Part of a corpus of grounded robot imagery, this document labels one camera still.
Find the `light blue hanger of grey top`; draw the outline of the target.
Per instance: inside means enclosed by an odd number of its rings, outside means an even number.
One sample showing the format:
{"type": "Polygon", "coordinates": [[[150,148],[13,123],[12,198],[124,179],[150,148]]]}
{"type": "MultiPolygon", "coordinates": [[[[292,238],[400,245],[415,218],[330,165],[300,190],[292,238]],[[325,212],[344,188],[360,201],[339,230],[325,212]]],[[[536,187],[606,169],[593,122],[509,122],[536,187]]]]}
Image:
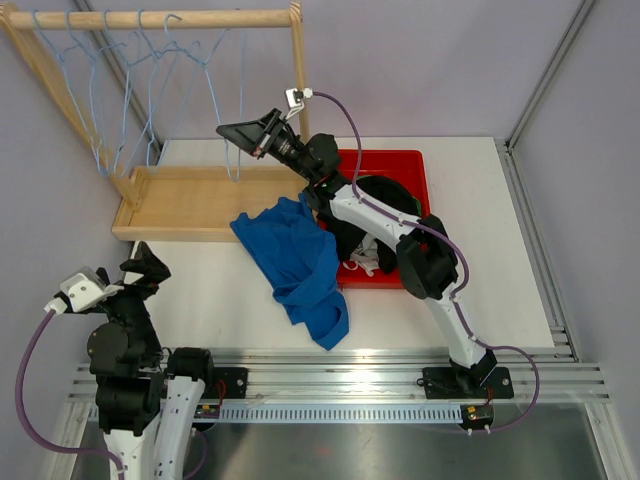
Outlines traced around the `light blue hanger of grey top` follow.
{"type": "Polygon", "coordinates": [[[131,162],[137,154],[143,153],[145,161],[146,141],[149,138],[148,134],[142,132],[148,116],[147,99],[145,101],[141,100],[136,88],[141,68],[147,64],[152,66],[152,63],[150,59],[147,59],[143,63],[138,63],[138,60],[148,55],[149,50],[146,42],[137,32],[137,11],[134,12],[134,26],[127,30],[127,35],[124,39],[118,40],[112,34],[112,31],[115,29],[115,21],[113,19],[115,13],[109,9],[102,13],[102,29],[100,30],[101,43],[107,41],[108,43],[118,44],[114,53],[108,55],[110,65],[109,73],[112,74],[117,86],[121,90],[123,97],[122,106],[123,103],[128,105],[126,140],[130,120],[133,120],[139,129],[138,139],[131,149],[128,161],[123,163],[120,159],[122,165],[128,165],[127,171],[131,169],[131,162]]]}

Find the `blue tank top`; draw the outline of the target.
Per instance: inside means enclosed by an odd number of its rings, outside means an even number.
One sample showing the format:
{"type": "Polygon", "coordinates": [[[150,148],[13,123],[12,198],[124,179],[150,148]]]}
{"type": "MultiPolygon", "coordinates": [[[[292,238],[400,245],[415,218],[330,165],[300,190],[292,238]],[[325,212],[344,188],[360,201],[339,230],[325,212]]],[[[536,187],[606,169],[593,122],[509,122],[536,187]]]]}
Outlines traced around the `blue tank top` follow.
{"type": "Polygon", "coordinates": [[[349,333],[348,306],[337,283],[336,240],[316,224],[304,197],[281,197],[255,217],[243,212],[230,227],[290,322],[304,325],[324,350],[335,348],[349,333]]]}

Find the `black tank top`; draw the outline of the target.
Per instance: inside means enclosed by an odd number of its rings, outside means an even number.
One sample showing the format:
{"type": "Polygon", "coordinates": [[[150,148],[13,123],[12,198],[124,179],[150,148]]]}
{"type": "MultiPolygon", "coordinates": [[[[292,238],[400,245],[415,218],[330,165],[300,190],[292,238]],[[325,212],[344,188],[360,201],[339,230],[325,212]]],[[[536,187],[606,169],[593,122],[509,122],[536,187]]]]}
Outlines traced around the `black tank top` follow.
{"type": "Polygon", "coordinates": [[[378,245],[380,270],[388,274],[397,269],[396,247],[400,237],[412,231],[399,218],[407,215],[416,220],[418,216],[373,198],[357,186],[357,181],[351,182],[340,173],[315,185],[307,200],[324,229],[334,235],[341,263],[349,258],[365,236],[370,236],[378,245]]]}

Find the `white camisole tank top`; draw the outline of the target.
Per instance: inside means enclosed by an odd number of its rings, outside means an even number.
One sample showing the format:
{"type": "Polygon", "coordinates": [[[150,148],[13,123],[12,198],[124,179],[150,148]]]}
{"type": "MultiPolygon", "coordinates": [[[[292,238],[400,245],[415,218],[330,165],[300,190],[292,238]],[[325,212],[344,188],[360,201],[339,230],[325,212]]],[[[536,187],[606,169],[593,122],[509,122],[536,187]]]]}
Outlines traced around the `white camisole tank top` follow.
{"type": "Polygon", "coordinates": [[[348,271],[362,270],[368,277],[373,277],[380,269],[376,240],[365,236],[349,258],[342,262],[342,266],[348,271]]]}

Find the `light blue hanger of black top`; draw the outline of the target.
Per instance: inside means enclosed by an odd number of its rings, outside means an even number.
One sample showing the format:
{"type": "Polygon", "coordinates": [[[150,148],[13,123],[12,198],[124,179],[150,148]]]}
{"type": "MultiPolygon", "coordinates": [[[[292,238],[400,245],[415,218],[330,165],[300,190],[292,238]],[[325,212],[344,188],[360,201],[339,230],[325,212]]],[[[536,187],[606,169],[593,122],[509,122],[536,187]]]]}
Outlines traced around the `light blue hanger of black top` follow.
{"type": "Polygon", "coordinates": [[[155,128],[155,116],[161,105],[161,102],[164,100],[165,92],[169,86],[169,80],[172,78],[173,72],[176,68],[177,62],[182,57],[186,57],[189,60],[196,61],[196,67],[200,66],[200,61],[193,56],[192,48],[196,47],[196,49],[200,48],[200,42],[196,41],[191,45],[189,49],[184,46],[178,44],[177,40],[174,36],[169,32],[169,21],[170,20],[178,20],[182,21],[183,17],[177,13],[169,12],[164,16],[164,20],[162,21],[162,30],[164,31],[165,36],[167,37],[167,43],[160,49],[158,49],[155,44],[151,41],[150,37],[146,34],[146,29],[143,26],[142,15],[145,12],[144,9],[139,9],[136,12],[136,20],[137,20],[137,32],[141,35],[142,39],[146,42],[146,46],[148,47],[149,53],[143,59],[138,60],[138,63],[143,63],[147,59],[151,60],[152,63],[152,71],[148,79],[148,88],[147,88],[147,107],[148,107],[148,116],[147,120],[142,128],[142,132],[149,135],[148,140],[146,141],[146,150],[145,150],[145,161],[144,166],[148,171],[155,173],[160,166],[160,162],[163,159],[163,142],[162,138],[157,133],[155,128]],[[160,89],[157,92],[154,92],[154,85],[156,77],[160,71],[160,67],[163,64],[163,59],[169,55],[173,55],[173,60],[171,61],[168,69],[166,70],[164,79],[161,82],[160,89]]]}

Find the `light blue hanger of white top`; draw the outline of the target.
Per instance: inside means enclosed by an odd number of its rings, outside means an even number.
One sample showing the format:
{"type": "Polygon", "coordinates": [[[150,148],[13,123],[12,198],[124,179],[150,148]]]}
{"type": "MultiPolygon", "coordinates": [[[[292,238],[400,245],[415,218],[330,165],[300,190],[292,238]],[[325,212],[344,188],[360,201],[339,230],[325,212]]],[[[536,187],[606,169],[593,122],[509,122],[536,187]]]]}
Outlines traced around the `light blue hanger of white top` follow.
{"type": "Polygon", "coordinates": [[[59,50],[54,45],[54,43],[50,40],[49,36],[44,33],[44,29],[42,28],[41,22],[39,20],[39,12],[37,10],[33,10],[31,12],[31,17],[37,32],[40,34],[42,39],[51,49],[52,53],[54,54],[54,58],[61,69],[64,81],[65,81],[66,89],[68,92],[68,96],[75,109],[75,116],[77,117],[77,119],[81,124],[81,132],[84,133],[86,135],[86,138],[88,139],[89,147],[94,155],[97,169],[103,177],[107,177],[112,173],[112,171],[109,165],[106,136],[101,135],[99,131],[96,129],[97,120],[96,120],[94,103],[93,103],[93,84],[94,84],[94,77],[96,74],[96,64],[95,64],[96,57],[93,54],[91,54],[85,48],[85,45],[76,37],[76,35],[72,33],[70,26],[68,24],[70,14],[71,14],[70,10],[66,11],[63,14],[64,24],[65,24],[65,28],[67,29],[68,35],[74,40],[74,44],[71,47],[68,47],[64,50],[59,50]],[[86,114],[84,107],[76,99],[76,96],[71,87],[71,81],[70,81],[67,66],[66,66],[68,53],[76,49],[80,49],[85,54],[87,54],[87,58],[90,60],[92,65],[91,75],[89,79],[89,102],[90,102],[89,113],[90,115],[86,114]]]}

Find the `green tank top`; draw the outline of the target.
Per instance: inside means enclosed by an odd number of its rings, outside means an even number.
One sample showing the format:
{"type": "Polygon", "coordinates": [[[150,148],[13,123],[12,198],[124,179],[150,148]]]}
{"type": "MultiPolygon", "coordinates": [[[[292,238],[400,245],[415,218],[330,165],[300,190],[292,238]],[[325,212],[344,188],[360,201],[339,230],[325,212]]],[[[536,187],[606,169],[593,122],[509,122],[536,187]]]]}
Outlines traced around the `green tank top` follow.
{"type": "Polygon", "coordinates": [[[422,205],[399,182],[380,175],[364,175],[357,179],[357,186],[366,194],[401,212],[419,216],[422,205]]]}

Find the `light blue hanger of green top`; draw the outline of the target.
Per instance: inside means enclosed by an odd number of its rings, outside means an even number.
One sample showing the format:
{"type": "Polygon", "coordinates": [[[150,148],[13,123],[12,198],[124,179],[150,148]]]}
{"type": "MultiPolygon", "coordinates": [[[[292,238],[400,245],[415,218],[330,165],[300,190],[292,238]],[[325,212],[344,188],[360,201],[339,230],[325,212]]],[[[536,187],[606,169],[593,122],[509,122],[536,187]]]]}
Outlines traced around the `light blue hanger of green top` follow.
{"type": "Polygon", "coordinates": [[[89,146],[94,155],[98,172],[104,176],[123,179],[127,172],[128,165],[122,165],[120,159],[124,147],[126,146],[126,123],[128,105],[123,103],[122,106],[122,125],[118,136],[115,138],[115,144],[110,146],[109,138],[111,135],[108,123],[108,115],[106,112],[106,103],[104,99],[104,87],[99,79],[101,71],[109,73],[108,55],[113,54],[118,44],[103,41],[100,43],[95,40],[97,34],[94,30],[81,29],[80,32],[87,40],[81,40],[80,34],[76,34],[76,29],[72,27],[71,15],[75,11],[69,9],[64,13],[64,25],[69,37],[74,42],[74,47],[79,48],[86,58],[90,66],[90,75],[87,85],[87,95],[89,100],[88,113],[83,114],[80,111],[79,103],[71,90],[68,80],[67,87],[71,94],[72,103],[76,107],[76,111],[81,120],[84,132],[88,135],[89,146]]]}

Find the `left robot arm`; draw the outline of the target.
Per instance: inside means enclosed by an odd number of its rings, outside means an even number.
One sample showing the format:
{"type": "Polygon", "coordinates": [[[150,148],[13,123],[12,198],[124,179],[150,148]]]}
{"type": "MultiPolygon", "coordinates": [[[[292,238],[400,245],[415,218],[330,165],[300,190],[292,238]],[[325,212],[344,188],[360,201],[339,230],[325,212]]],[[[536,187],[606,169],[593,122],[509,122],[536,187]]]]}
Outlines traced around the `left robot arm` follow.
{"type": "Polygon", "coordinates": [[[98,269],[89,276],[97,296],[84,307],[107,317],[89,336],[87,354],[110,476],[183,479],[197,405],[216,386],[213,359],[200,348],[165,353],[145,302],[171,273],[147,243],[120,268],[136,280],[112,283],[98,269]]]}

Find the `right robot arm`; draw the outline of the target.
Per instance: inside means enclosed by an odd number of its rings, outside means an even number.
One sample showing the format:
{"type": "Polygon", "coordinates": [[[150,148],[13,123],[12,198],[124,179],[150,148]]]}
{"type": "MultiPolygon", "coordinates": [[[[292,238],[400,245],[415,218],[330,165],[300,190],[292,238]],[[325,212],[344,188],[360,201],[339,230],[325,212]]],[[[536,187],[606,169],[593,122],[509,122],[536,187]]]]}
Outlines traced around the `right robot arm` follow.
{"type": "Polygon", "coordinates": [[[302,141],[277,109],[216,131],[240,151],[256,158],[269,155],[305,179],[303,194],[312,210],[357,227],[392,249],[402,285],[426,302],[447,342],[445,392],[470,397],[488,386],[497,360],[466,318],[458,298],[465,282],[458,275],[468,266],[438,217],[410,215],[361,192],[340,173],[342,158],[332,135],[319,133],[302,141]]]}

